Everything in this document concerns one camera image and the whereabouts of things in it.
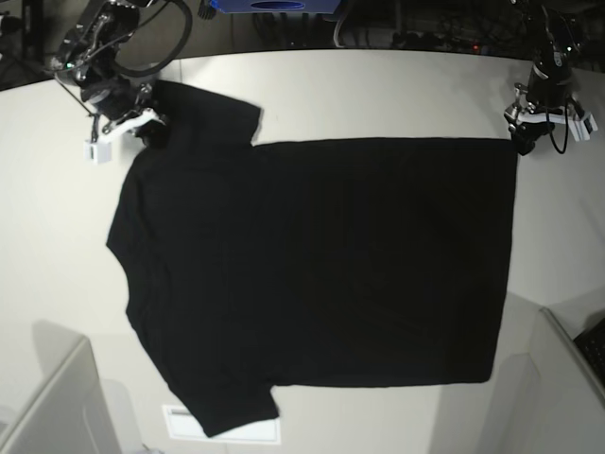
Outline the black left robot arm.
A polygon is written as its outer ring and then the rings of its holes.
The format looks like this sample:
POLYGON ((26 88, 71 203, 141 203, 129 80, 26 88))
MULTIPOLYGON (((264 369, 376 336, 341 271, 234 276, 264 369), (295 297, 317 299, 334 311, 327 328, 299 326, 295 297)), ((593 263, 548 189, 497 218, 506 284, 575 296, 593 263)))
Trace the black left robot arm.
POLYGON ((546 136, 559 154, 570 137, 585 140, 586 111, 573 88, 570 57, 577 49, 571 30, 560 13, 543 1, 514 1, 526 27, 532 65, 527 83, 514 84, 514 101, 504 111, 511 142, 526 156, 546 136))

